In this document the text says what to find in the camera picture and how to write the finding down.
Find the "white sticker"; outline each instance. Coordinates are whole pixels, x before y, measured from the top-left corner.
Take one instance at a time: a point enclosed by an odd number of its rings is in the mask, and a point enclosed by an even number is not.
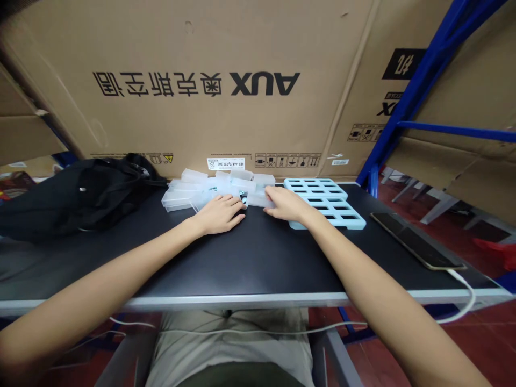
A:
[[[207,159],[209,170],[230,170],[231,168],[246,169],[246,159]]]
[[[17,163],[9,164],[9,167],[13,167],[13,168],[27,168],[27,164],[25,164],[23,161],[18,161]]]
[[[332,165],[347,165],[349,160],[333,160]]]

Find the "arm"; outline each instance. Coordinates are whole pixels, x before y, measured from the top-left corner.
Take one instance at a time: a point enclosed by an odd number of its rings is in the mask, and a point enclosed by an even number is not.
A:
[[[302,223],[364,315],[416,386],[489,386],[435,320],[389,274],[297,194],[267,187],[267,214]]]
[[[217,196],[195,216],[95,271],[43,302],[0,332],[0,375],[10,384],[27,376],[86,336],[126,301],[165,263],[194,240],[231,230],[245,215],[239,198]]]

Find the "black table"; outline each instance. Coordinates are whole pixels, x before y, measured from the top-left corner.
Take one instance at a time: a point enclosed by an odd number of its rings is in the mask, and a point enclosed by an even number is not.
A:
[[[462,284],[430,271],[370,217],[390,212],[355,183],[342,184],[348,203],[366,220],[364,230],[341,229],[418,302],[460,303],[469,298]],[[132,248],[194,215],[193,209],[167,213],[157,192],[116,227],[81,233],[38,246],[0,240],[0,254],[29,260],[0,282],[0,315],[23,313],[52,294]],[[158,271],[125,306],[126,310],[338,306],[349,303],[342,284],[306,230],[249,207],[228,233],[205,236]],[[475,288],[479,307],[512,298],[505,289],[469,268],[462,275]]]

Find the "phone screen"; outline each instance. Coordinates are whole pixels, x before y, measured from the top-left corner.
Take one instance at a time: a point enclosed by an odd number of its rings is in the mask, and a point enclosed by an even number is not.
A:
[[[403,223],[397,221],[389,213],[372,213],[371,217],[383,225],[402,244],[411,250],[417,258],[425,261],[434,268],[464,269],[460,263],[454,263],[437,251],[430,243],[416,234]]]

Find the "table edge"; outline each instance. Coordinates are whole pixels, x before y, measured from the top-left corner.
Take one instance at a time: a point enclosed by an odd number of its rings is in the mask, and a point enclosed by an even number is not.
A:
[[[466,289],[409,290],[408,293],[419,304],[460,304],[470,295]],[[515,295],[503,288],[475,289],[477,302],[475,309],[496,305]],[[34,300],[0,301],[0,316],[20,316],[44,302]],[[186,297],[134,297],[122,308],[123,311],[141,312],[157,310],[188,309],[262,309],[286,307],[332,307],[350,305],[345,292],[329,293],[286,293],[268,295],[231,296],[186,296]]]

